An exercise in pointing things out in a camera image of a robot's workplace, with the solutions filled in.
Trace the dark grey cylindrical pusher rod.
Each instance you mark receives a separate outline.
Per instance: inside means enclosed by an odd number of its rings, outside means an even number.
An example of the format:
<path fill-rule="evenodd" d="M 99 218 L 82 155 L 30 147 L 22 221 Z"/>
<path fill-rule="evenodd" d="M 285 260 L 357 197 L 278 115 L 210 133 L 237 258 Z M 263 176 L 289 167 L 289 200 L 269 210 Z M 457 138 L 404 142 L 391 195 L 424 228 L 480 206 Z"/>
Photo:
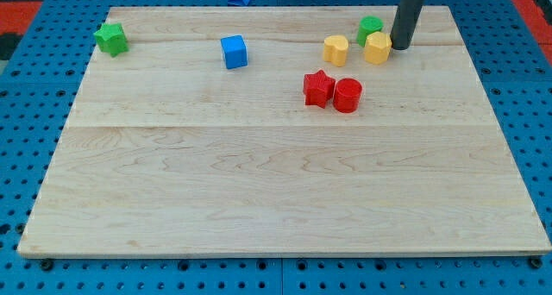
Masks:
<path fill-rule="evenodd" d="M 393 20 L 391 40 L 395 50 L 406 50 L 417 26 L 424 0 L 400 0 Z"/>

